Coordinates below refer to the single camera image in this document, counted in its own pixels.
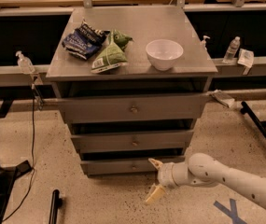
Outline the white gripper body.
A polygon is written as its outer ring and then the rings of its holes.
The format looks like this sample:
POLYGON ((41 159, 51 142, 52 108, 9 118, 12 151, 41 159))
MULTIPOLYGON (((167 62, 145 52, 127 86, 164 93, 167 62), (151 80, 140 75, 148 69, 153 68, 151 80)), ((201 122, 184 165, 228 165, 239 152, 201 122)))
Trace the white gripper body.
POLYGON ((178 168, 177 163, 163 163, 158 170, 158 181, 167 189, 175 189, 179 186, 178 183, 178 168))

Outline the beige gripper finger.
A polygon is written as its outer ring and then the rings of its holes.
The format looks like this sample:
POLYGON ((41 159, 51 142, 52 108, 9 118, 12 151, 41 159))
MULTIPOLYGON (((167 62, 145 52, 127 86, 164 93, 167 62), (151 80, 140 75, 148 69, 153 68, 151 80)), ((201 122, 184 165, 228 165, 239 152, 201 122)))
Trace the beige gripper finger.
POLYGON ((160 170, 162 168, 163 163, 161 161, 155 160, 153 158, 149 158, 148 161, 154 166, 155 169, 160 170))
POLYGON ((165 187, 163 187, 161 184, 153 184, 149 190, 148 195, 146 196, 145 204, 153 204, 154 202, 158 201, 165 193, 165 187))

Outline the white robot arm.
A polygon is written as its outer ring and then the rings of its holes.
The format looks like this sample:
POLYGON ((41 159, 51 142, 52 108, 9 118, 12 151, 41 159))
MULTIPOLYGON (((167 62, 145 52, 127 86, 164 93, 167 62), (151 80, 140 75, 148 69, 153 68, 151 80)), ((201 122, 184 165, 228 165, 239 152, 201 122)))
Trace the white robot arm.
POLYGON ((266 210, 266 177, 230 168, 203 153, 195 153, 178 163, 163 163, 153 158, 148 161, 157 170, 158 183, 151 186, 146 204, 159 200, 168 189, 221 184, 266 210))

